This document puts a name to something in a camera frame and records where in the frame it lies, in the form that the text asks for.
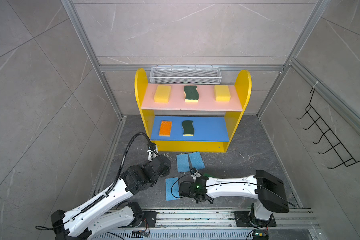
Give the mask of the dark green sponge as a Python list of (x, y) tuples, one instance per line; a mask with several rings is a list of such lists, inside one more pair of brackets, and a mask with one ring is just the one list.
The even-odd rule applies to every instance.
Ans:
[(197, 103), (199, 101), (199, 92), (197, 88), (197, 86), (184, 86), (186, 103)]
[(191, 120), (185, 120), (182, 122), (182, 128), (183, 128), (183, 136), (185, 137), (192, 137), (195, 134), (195, 129), (193, 126), (193, 121)]

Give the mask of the light green sponge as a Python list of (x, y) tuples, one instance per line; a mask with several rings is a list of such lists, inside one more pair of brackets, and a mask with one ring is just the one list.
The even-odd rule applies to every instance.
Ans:
[(204, 177), (208, 177), (208, 178), (214, 178), (212, 175), (207, 174), (207, 173), (204, 173), (203, 176), (204, 176)]

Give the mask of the yellow sponge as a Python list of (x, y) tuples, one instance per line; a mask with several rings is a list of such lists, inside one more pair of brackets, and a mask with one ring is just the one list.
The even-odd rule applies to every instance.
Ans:
[(215, 85), (214, 95), (216, 102), (229, 102), (231, 100), (230, 88), (226, 85)]
[(155, 95), (154, 102), (159, 104), (167, 104), (170, 99), (172, 87), (169, 85), (158, 85)]

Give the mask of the orange sponge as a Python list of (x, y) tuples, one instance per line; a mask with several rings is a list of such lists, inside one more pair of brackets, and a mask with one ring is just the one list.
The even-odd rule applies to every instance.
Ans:
[(170, 137), (172, 130), (172, 121), (161, 121), (159, 136), (160, 137)]

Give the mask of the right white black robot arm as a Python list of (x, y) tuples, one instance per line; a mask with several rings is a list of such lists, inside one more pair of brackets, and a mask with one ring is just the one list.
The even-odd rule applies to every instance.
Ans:
[(193, 180), (180, 183), (178, 198), (191, 198), (197, 203), (210, 204), (219, 197), (244, 197), (256, 200), (244, 217), (244, 222), (254, 228), (267, 227), (274, 213), (290, 212), (292, 205), (286, 197), (284, 182), (270, 173), (257, 170), (248, 177), (221, 179), (201, 175), (190, 170)]

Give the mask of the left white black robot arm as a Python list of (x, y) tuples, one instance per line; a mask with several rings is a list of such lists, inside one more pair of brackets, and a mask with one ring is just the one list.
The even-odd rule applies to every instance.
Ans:
[(171, 161), (164, 155), (128, 167), (116, 184), (111, 184), (92, 199), (70, 211), (54, 212), (51, 220), (55, 238), (91, 240), (113, 228), (139, 225), (144, 212), (138, 203), (129, 203), (118, 211), (114, 207), (154, 186), (159, 178), (170, 173), (170, 169)]

